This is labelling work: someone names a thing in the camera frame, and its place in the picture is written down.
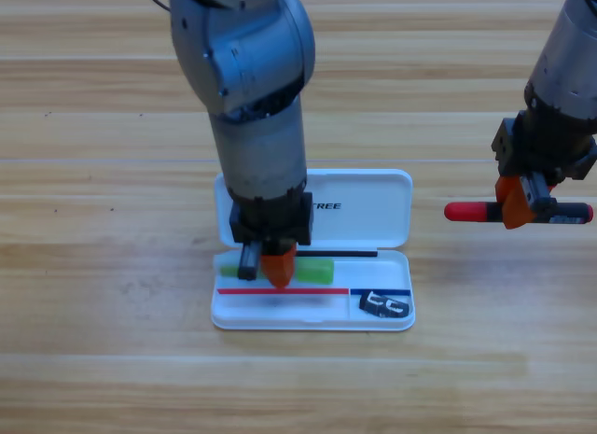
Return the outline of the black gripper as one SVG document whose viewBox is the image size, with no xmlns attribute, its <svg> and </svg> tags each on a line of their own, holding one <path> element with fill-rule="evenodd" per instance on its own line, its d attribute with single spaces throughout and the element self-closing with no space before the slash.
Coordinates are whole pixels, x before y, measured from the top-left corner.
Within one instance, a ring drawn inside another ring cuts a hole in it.
<svg viewBox="0 0 597 434">
<path fill-rule="evenodd" d="M 586 203 L 560 203 L 553 188 L 582 180 L 596 162 L 596 119 L 553 110 L 521 111 L 503 119 L 491 143 L 498 169 L 495 197 L 508 230 L 533 219 L 590 219 Z"/>
<path fill-rule="evenodd" d="M 312 242 L 312 195 L 290 190 L 273 200 L 237 200 L 229 225 L 233 241 L 242 246 L 238 278 L 253 281 L 263 273 L 275 288 L 286 288 L 297 247 Z"/>
</svg>

